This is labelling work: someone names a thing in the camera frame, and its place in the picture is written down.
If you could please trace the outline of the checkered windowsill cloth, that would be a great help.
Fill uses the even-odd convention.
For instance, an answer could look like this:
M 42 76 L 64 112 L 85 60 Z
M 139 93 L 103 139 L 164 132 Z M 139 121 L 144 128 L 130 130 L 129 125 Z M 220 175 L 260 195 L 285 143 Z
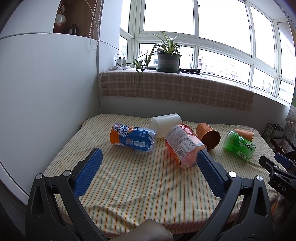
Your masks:
M 108 71 L 100 79 L 102 94 L 182 101 L 252 111 L 254 93 L 200 75 L 157 71 Z

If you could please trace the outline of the white cabinet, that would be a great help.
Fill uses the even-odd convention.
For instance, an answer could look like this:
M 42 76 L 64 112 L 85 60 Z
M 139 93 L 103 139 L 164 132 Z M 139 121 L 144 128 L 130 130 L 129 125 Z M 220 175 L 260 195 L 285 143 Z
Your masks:
M 1 32 L 1 180 L 23 203 L 98 111 L 96 41 L 58 34 L 58 1 L 22 1 Z

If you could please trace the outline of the white plastic cup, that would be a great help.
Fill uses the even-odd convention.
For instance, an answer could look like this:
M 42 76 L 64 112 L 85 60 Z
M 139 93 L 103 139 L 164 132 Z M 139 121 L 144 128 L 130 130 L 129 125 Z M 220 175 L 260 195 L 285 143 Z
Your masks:
M 149 128 L 156 132 L 156 138 L 163 138 L 172 127 L 181 123 L 181 117 L 177 113 L 173 113 L 151 118 Z

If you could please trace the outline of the striped table cloth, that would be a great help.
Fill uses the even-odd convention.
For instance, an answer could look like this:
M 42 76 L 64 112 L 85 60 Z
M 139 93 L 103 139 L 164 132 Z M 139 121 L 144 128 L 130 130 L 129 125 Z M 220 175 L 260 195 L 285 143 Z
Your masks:
M 44 175 L 61 175 L 99 148 L 102 165 L 79 199 L 106 237 L 123 235 L 146 219 L 174 235 L 199 231 L 220 202 L 199 167 L 181 168 L 164 138 L 156 139 L 151 152 L 113 145 L 109 135 L 115 123 L 146 128 L 149 119 L 100 114 L 86 120 Z

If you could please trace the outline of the small hanging plant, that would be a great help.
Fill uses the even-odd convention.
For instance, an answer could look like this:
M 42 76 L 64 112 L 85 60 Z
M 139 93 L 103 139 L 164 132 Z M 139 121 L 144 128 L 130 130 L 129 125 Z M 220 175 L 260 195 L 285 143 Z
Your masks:
M 152 59 L 153 52 L 151 52 L 149 55 L 146 55 L 144 59 L 137 60 L 133 58 L 133 61 L 131 65 L 135 66 L 135 70 L 137 72 L 137 75 L 133 77 L 133 82 L 136 80 L 140 82 L 140 77 L 142 73 L 149 68 L 149 63 Z

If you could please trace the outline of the cardboard box with items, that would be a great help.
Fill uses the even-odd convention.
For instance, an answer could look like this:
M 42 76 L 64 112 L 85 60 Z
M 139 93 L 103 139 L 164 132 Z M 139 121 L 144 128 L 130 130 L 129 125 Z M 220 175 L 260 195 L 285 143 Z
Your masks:
M 287 158 L 295 159 L 295 146 L 286 138 L 272 138 L 269 146 L 275 153 L 280 153 Z

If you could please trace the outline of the blue orange drink bottle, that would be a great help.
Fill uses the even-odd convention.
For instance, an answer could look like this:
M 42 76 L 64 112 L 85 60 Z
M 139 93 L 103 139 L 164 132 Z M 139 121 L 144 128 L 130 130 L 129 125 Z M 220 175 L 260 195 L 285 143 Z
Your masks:
M 155 130 L 149 128 L 139 128 L 115 123 L 111 128 L 109 140 L 113 145 L 151 152 L 154 148 L 156 134 Z

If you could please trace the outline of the black object on windowsill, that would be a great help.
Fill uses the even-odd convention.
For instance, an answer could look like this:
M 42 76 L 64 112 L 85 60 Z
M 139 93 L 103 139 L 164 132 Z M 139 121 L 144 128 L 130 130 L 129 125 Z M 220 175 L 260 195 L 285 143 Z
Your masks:
M 180 70 L 182 73 L 186 73 L 186 74 L 203 75 L 203 70 L 202 70 L 202 69 L 180 68 L 179 70 Z

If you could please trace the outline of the green tea bottle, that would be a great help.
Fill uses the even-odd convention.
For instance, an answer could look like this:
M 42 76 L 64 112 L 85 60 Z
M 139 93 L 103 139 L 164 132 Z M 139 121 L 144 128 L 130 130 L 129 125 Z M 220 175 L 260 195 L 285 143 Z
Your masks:
M 241 157 L 245 161 L 250 161 L 256 149 L 255 144 L 241 137 L 234 131 L 230 131 L 227 134 L 223 142 L 223 147 L 224 149 Z

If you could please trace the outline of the orange paper cup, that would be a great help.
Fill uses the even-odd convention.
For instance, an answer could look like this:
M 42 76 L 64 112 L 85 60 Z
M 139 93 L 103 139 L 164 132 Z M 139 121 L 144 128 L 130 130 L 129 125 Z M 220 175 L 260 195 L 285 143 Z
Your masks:
M 252 142 L 253 137 L 254 137 L 254 132 L 250 132 L 250 131 L 245 131 L 245 130 L 241 130 L 236 128 L 234 130 L 234 132 L 236 132 L 239 136 L 241 136 L 242 138 L 248 140 L 249 142 Z

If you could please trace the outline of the potted spider plant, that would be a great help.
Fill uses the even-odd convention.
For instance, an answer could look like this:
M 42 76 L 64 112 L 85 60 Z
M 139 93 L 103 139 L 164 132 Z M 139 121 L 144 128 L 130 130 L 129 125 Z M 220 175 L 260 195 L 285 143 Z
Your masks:
M 174 38 L 171 38 L 169 35 L 165 34 L 163 31 L 160 31 L 161 37 L 157 34 L 153 34 L 160 40 L 160 43 L 153 45 L 151 50 L 151 55 L 158 56 L 158 68 L 156 71 L 162 73 L 180 73 L 180 58 L 181 54 L 179 53 L 180 46 Z

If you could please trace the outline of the red orange drink bottle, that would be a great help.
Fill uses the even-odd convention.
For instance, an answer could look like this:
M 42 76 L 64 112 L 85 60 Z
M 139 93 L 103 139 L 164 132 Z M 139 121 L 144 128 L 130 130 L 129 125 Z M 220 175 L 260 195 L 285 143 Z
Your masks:
M 193 130 L 184 124 L 173 126 L 168 131 L 165 136 L 165 144 L 183 169 L 195 166 L 197 153 L 207 149 Z

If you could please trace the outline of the ceramic vase on shelf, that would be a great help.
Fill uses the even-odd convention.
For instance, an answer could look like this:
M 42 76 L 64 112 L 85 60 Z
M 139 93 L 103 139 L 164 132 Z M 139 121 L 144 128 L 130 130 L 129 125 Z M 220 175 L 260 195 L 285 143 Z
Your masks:
M 66 26 L 66 17 L 64 16 L 65 6 L 62 5 L 58 8 L 55 23 L 54 23 L 54 33 L 63 33 Z

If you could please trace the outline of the white lace cloth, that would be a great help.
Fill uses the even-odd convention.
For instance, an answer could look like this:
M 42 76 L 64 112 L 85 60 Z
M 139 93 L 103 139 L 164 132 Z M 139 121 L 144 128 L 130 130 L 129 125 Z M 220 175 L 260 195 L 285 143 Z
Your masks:
M 294 147 L 296 146 L 296 116 L 295 115 L 296 115 L 295 106 L 292 104 L 290 106 L 287 117 L 285 118 L 286 123 L 283 128 L 285 137 L 293 144 Z

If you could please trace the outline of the brown paper cup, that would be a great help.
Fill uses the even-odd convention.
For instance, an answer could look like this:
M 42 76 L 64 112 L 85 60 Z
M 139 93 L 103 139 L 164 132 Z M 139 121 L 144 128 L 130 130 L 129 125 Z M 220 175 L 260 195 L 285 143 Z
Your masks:
M 221 140 L 220 133 L 206 123 L 197 125 L 196 135 L 208 150 L 215 149 Z

